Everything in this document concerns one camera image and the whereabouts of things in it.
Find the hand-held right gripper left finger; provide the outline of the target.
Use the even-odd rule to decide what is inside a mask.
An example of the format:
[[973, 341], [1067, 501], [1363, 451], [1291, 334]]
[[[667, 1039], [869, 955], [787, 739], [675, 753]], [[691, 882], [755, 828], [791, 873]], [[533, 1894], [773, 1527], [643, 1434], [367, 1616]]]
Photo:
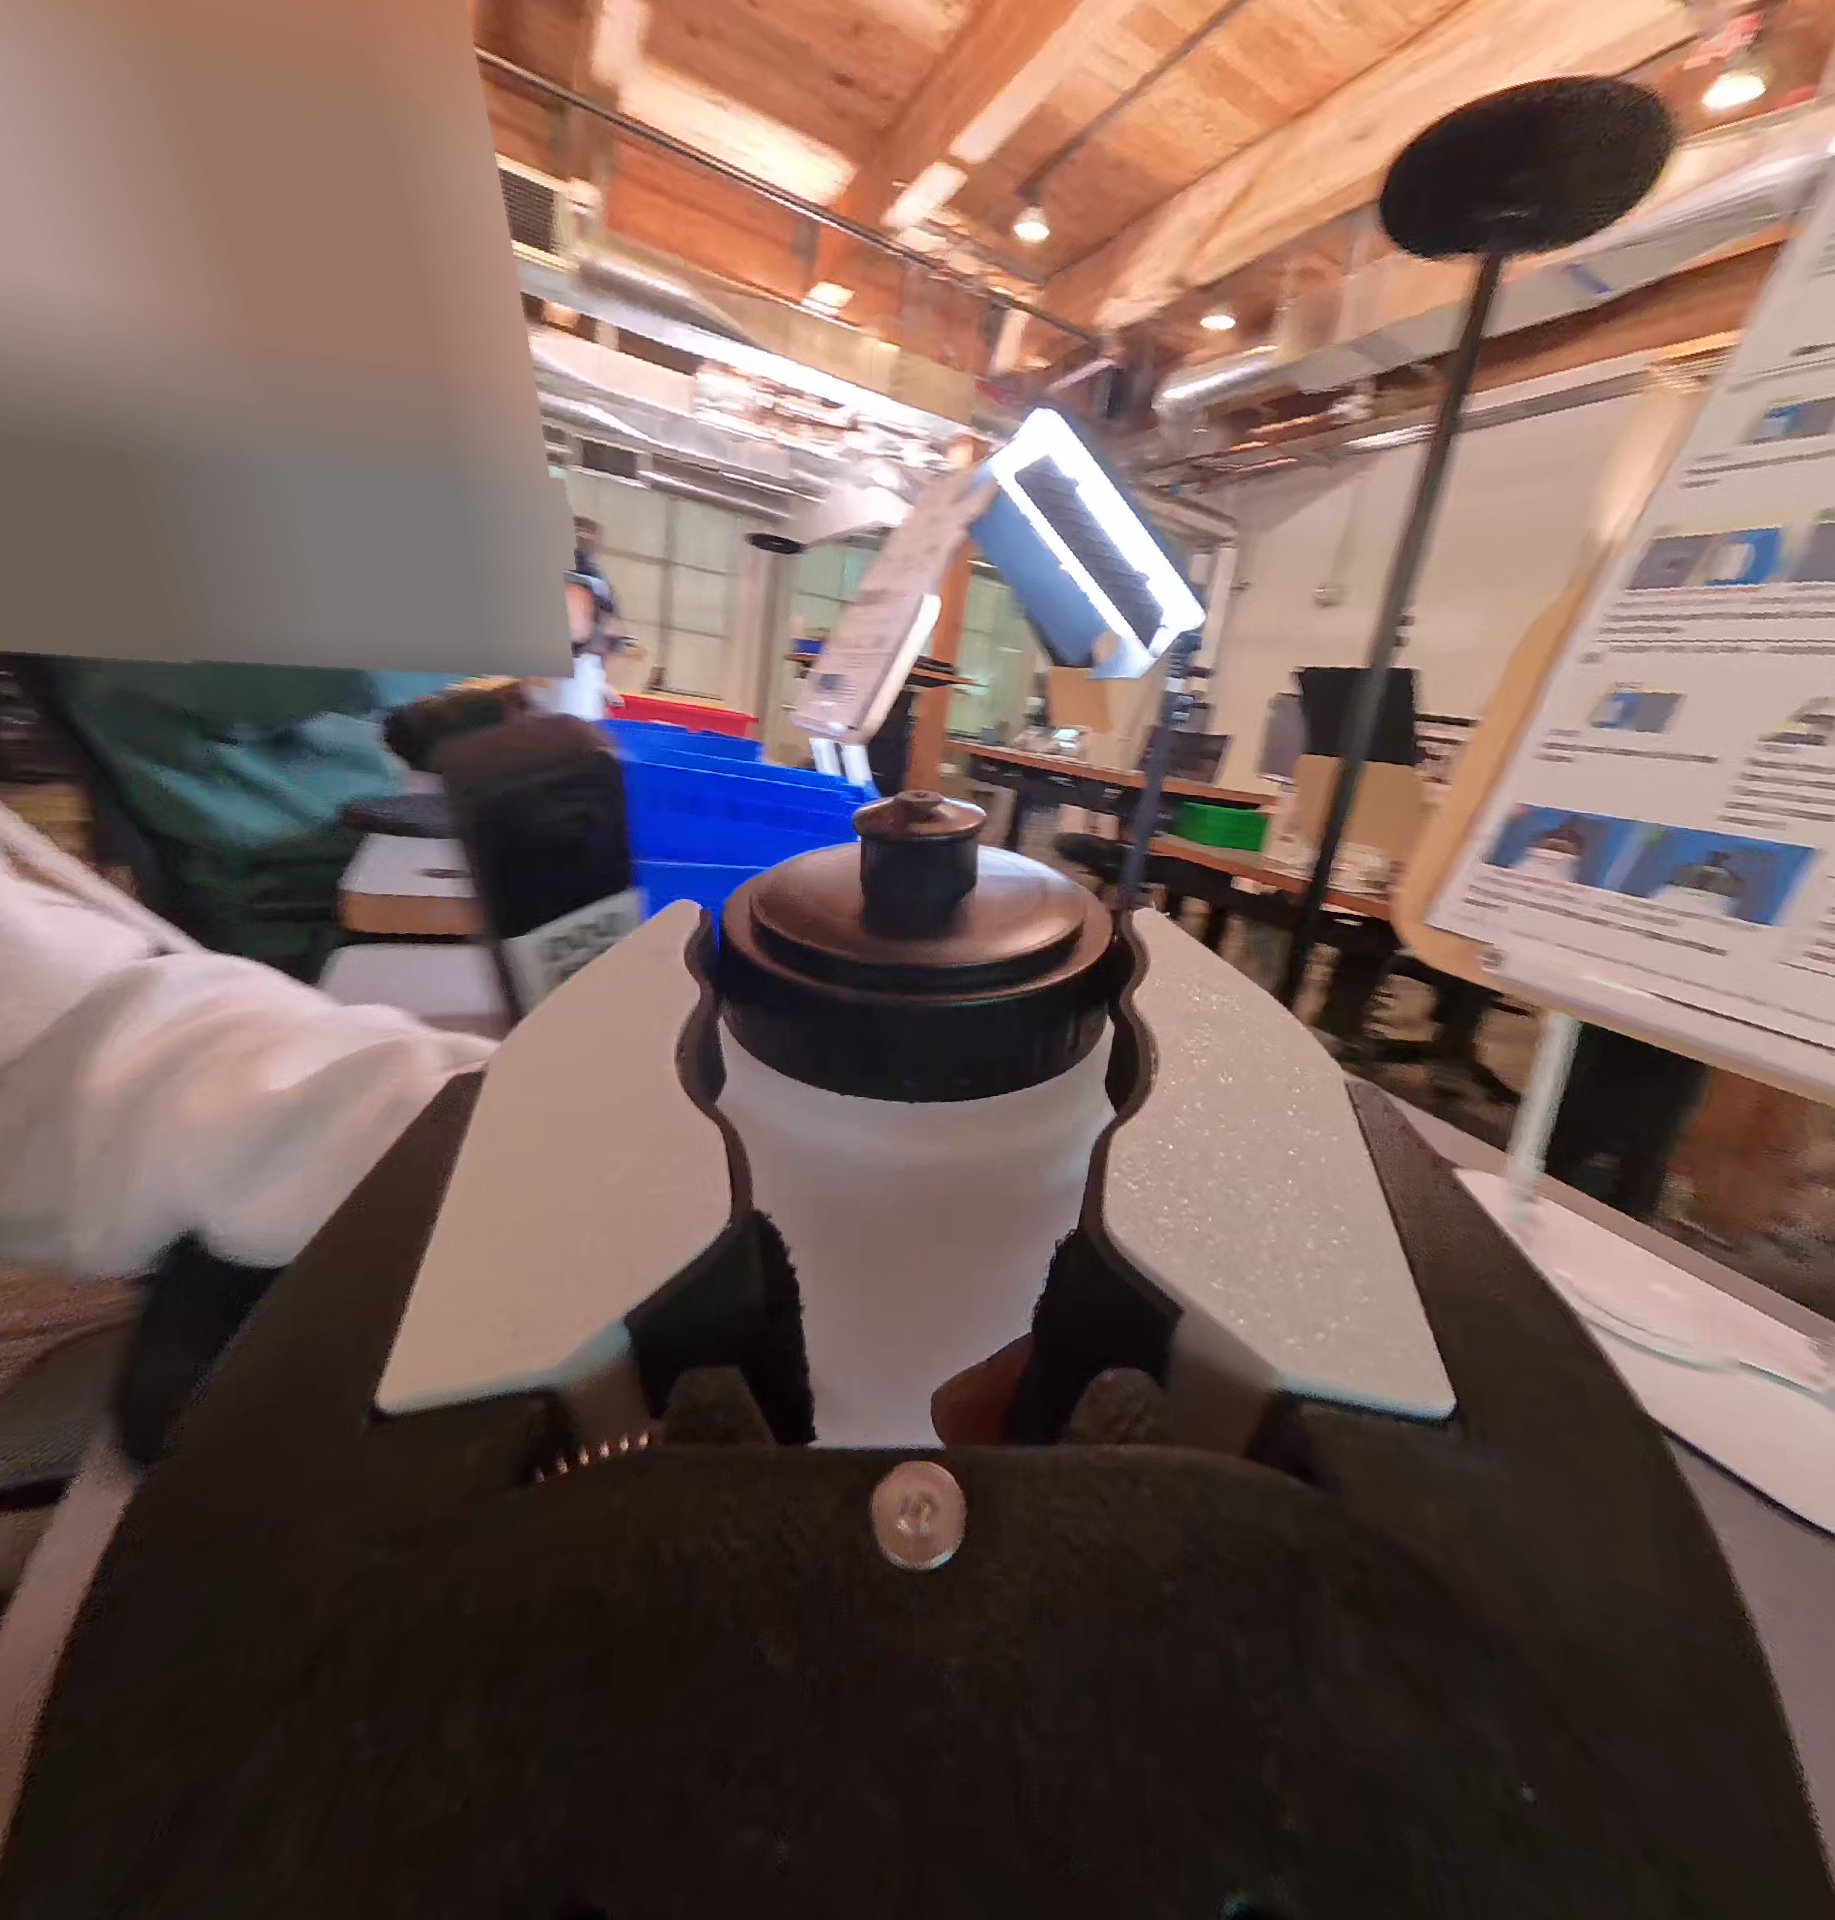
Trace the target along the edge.
[[723, 1134], [679, 1075], [705, 930], [699, 907], [663, 908], [499, 1045], [377, 1385], [383, 1414], [545, 1390], [569, 1419], [649, 1416], [625, 1316], [733, 1216]]

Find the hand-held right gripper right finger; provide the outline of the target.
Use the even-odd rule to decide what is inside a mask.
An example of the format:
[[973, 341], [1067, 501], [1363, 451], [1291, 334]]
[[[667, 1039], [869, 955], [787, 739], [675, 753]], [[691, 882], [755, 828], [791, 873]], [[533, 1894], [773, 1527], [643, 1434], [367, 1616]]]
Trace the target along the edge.
[[1177, 1308], [1179, 1412], [1237, 1424], [1287, 1395], [1443, 1422], [1455, 1390], [1343, 1071], [1165, 916], [1125, 935], [1149, 1066], [1103, 1143], [1099, 1229]]

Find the blue plastic bin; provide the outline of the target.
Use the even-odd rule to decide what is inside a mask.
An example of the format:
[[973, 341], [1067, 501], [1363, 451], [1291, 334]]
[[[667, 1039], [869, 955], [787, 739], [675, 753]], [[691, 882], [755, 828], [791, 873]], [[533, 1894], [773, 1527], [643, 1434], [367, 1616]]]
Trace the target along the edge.
[[621, 770], [633, 804], [687, 815], [781, 809], [845, 822], [879, 796], [869, 783], [735, 759], [623, 757]]
[[689, 730], [667, 723], [609, 718], [603, 730], [619, 757], [641, 763], [695, 760], [703, 765], [761, 765], [763, 751], [755, 739], [725, 733]]
[[689, 903], [717, 916], [755, 877], [785, 861], [855, 845], [853, 796], [827, 807], [739, 804], [731, 810], [645, 810], [633, 818], [631, 848], [643, 908], [655, 915]]

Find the white plastic bottle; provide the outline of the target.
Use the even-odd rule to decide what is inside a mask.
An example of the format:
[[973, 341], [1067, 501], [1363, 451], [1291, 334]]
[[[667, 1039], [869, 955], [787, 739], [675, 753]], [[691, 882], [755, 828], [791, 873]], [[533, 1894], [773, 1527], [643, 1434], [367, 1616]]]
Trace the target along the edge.
[[815, 1442], [933, 1444], [939, 1385], [1023, 1336], [1115, 1117], [1111, 1045], [1039, 1087], [893, 1103], [805, 1087], [721, 1035], [719, 1111], [803, 1308]]

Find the black bottle lid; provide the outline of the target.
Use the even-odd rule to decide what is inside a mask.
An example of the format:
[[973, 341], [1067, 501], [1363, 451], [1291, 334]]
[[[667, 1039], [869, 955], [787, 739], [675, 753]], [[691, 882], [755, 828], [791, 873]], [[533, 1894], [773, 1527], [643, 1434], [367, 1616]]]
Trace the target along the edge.
[[809, 1090], [903, 1104], [1075, 1068], [1119, 978], [1105, 904], [985, 846], [981, 809], [931, 791], [865, 804], [853, 827], [725, 903], [717, 999], [737, 1047]]

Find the person's left forearm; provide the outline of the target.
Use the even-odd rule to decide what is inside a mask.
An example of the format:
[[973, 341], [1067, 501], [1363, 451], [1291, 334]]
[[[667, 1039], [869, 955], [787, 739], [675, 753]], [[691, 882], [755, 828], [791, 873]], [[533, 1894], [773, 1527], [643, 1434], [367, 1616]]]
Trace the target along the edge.
[[195, 946], [0, 804], [0, 1263], [281, 1268], [493, 1052]]

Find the person's right hand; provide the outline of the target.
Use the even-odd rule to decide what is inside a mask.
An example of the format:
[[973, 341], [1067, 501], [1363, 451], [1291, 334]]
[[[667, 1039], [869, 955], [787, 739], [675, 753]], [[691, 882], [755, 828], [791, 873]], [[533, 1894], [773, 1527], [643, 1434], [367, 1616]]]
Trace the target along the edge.
[[955, 1372], [929, 1397], [929, 1424], [943, 1449], [1005, 1444], [1011, 1405], [1031, 1354], [1031, 1336], [1007, 1342], [985, 1360]]

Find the wooden instruction board stand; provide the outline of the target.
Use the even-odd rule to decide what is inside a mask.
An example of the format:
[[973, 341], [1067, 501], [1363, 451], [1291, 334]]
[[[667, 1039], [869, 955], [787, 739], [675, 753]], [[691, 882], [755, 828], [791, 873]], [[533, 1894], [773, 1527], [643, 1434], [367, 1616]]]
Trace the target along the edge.
[[1763, 1229], [1835, 1111], [1835, 157], [1641, 493], [1523, 638], [1395, 899], [1449, 973], [1545, 1011], [1479, 1207], [1665, 1431], [1835, 1536], [1835, 1335], [1613, 1255], [1543, 1174]]
[[941, 612], [945, 574], [993, 494], [983, 465], [939, 475], [887, 532], [795, 696], [791, 725], [811, 742], [857, 749], [881, 730]]

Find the cardboard sheet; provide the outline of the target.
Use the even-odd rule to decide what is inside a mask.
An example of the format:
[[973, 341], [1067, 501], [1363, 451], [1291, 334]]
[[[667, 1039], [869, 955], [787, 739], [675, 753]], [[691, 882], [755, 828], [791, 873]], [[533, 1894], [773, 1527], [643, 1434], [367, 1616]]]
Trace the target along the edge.
[[[1299, 754], [1287, 796], [1275, 809], [1267, 835], [1267, 852], [1279, 862], [1309, 864], [1325, 837], [1341, 763], [1333, 757]], [[1435, 786], [1415, 766], [1365, 763], [1353, 788], [1349, 816], [1333, 859], [1335, 868], [1351, 862], [1383, 877], [1409, 868], [1435, 810]]]

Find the long wooden table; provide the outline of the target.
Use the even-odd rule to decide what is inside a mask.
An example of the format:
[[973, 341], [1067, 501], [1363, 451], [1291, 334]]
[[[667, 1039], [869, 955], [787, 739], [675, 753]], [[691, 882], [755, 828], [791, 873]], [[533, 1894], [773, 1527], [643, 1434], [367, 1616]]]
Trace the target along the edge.
[[[1083, 759], [1073, 757], [1055, 757], [1055, 754], [1037, 754], [1033, 751], [1015, 751], [1013, 746], [995, 746], [975, 741], [955, 742], [955, 757], [961, 763], [963, 770], [977, 783], [987, 783], [989, 786], [1007, 786], [1009, 791], [1027, 788], [1031, 785], [1049, 785], [1057, 791], [1101, 791], [1103, 800], [1073, 800], [1065, 798], [1063, 804], [1077, 804], [1085, 810], [1109, 810], [1121, 802], [1123, 796], [1139, 793], [1145, 786], [1145, 772], [1139, 768], [1121, 768], [1113, 765], [1093, 765]], [[1165, 777], [1163, 781], [1165, 798], [1171, 802], [1201, 802], [1201, 804], [1223, 804], [1237, 809], [1261, 809], [1269, 810], [1277, 804], [1277, 791], [1251, 791], [1247, 786], [1225, 786], [1211, 781], [1187, 781], [1175, 775]]]

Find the studio light panel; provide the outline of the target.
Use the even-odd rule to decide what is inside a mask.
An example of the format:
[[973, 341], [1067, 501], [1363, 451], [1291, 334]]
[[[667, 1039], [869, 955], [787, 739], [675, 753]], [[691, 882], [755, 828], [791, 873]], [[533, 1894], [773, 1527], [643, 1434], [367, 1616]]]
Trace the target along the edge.
[[1179, 555], [1063, 413], [1033, 406], [977, 478], [971, 540], [1053, 667], [1129, 683], [1203, 636]]

